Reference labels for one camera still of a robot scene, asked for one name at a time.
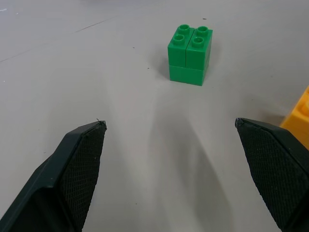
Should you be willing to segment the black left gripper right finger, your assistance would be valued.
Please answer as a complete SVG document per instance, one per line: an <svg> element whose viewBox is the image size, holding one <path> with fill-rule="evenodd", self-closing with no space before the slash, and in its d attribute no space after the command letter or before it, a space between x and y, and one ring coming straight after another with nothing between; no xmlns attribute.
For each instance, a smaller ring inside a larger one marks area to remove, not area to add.
<svg viewBox="0 0 309 232"><path fill-rule="evenodd" d="M288 130L237 118L251 177L282 232L309 232L309 150Z"/></svg>

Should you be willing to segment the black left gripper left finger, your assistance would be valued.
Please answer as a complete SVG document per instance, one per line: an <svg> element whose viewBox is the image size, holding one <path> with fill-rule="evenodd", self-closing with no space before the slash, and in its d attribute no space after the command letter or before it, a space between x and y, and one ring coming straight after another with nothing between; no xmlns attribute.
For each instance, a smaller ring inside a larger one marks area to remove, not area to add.
<svg viewBox="0 0 309 232"><path fill-rule="evenodd" d="M106 130L97 120L68 132L0 219L0 232L82 232Z"/></svg>

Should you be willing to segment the yellow toy brick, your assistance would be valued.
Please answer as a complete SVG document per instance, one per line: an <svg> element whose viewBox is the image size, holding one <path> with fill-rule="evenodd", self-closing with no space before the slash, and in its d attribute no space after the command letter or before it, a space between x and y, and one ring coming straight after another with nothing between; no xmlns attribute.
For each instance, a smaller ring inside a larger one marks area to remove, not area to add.
<svg viewBox="0 0 309 232"><path fill-rule="evenodd" d="M280 124L309 150L309 86L305 89L292 111Z"/></svg>

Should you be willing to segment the green toy block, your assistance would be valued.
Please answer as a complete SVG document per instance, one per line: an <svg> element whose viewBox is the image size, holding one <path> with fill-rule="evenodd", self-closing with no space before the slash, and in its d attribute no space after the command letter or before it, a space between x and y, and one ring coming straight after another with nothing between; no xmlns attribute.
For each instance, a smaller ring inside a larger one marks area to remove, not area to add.
<svg viewBox="0 0 309 232"><path fill-rule="evenodd" d="M168 44L171 81L202 86L211 57L213 30L206 26L177 27Z"/></svg>

